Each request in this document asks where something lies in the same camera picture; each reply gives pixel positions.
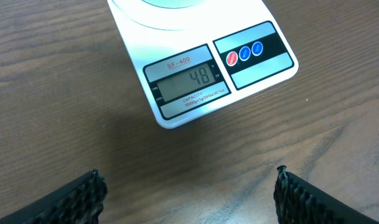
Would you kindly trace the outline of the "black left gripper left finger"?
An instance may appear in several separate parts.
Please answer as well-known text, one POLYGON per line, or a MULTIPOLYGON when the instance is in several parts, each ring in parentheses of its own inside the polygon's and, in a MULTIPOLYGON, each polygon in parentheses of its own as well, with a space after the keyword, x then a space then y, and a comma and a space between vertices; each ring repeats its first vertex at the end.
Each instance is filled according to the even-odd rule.
POLYGON ((104 177, 94 169, 0 218, 0 224, 98 224, 107 193, 104 177))

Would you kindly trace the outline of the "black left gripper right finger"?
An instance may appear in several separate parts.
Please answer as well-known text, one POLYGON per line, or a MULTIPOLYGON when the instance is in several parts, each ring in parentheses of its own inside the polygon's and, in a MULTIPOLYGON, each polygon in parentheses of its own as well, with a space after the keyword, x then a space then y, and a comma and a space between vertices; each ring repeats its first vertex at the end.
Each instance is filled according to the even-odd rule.
POLYGON ((288 172, 285 165, 277 170, 273 198, 279 224, 379 224, 288 172))

